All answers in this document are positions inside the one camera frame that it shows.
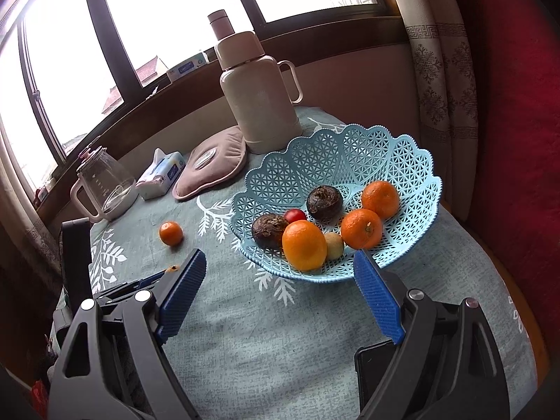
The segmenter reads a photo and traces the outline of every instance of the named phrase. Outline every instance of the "blue plastic basket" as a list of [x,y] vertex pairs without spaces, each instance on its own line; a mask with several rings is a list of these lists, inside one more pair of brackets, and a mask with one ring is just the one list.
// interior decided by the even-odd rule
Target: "blue plastic basket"
[[[260,167],[245,177],[246,191],[233,197],[230,228],[241,240],[241,252],[273,275],[314,283],[351,279],[354,250],[327,261],[313,272],[292,268],[280,250],[263,250],[251,236],[253,221],[264,213],[306,210],[309,192],[320,185],[335,186],[344,199],[344,212],[361,207],[360,194],[368,183],[387,180],[399,192],[398,213],[384,223],[382,241],[370,251],[381,268],[409,251],[438,214],[441,179],[433,175],[432,155],[408,135],[393,138],[387,128],[348,125],[340,134],[328,129],[297,137],[286,151],[267,154]],[[323,232],[340,232],[335,225],[315,222]]]

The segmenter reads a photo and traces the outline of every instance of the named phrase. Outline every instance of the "blue gripper pad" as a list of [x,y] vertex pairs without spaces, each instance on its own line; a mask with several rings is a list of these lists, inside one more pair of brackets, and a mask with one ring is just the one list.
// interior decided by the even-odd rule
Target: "blue gripper pad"
[[400,322],[400,306],[363,251],[354,254],[354,279],[383,335],[391,338],[394,344],[400,344],[405,334]]
[[206,256],[197,250],[160,306],[159,326],[155,335],[161,345],[167,342],[167,338],[177,335],[205,276]]

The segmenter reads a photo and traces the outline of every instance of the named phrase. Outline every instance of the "orange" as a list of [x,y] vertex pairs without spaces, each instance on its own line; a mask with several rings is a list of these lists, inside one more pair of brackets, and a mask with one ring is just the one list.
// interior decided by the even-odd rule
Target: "orange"
[[160,238],[168,246],[178,245],[183,239],[183,229],[175,221],[167,221],[160,227]]
[[282,249],[289,264],[301,272],[320,268],[327,258],[327,241],[321,229],[303,219],[286,227]]
[[362,208],[375,211],[381,219],[390,218],[399,210],[399,193],[388,181],[374,181],[362,191]]
[[350,248],[372,249],[382,240],[382,233],[382,220],[365,208],[352,210],[342,220],[341,237]]

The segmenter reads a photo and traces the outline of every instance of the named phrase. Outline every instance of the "kettle handle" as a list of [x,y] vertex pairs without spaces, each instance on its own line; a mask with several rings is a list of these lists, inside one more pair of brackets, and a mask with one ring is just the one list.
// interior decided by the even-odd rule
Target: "kettle handle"
[[280,66],[282,65],[289,66],[289,71],[292,73],[293,81],[296,84],[297,92],[300,94],[296,100],[292,101],[292,104],[299,104],[303,99],[303,91],[301,91],[300,82],[298,81],[298,76],[296,75],[296,67],[293,65],[291,61],[288,60],[278,61],[278,67],[280,68]]
[[86,216],[86,218],[89,218],[92,223],[98,223],[103,219],[100,213],[98,212],[95,216],[93,216],[78,199],[78,191],[82,187],[82,180],[78,178],[78,181],[74,183],[74,186],[72,186],[72,189],[70,189],[70,198],[72,199],[72,202],[74,202],[78,210],[81,211]]

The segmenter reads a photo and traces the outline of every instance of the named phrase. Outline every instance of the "thermos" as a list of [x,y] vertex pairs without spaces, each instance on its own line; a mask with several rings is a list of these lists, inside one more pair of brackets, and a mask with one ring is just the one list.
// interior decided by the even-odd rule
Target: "thermos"
[[[303,99],[295,66],[266,55],[254,32],[232,33],[225,11],[208,18],[219,39],[215,50],[223,71],[220,85],[249,150],[261,154],[285,149],[302,133],[293,108]],[[294,101],[280,72],[283,64],[289,66],[299,92]]]

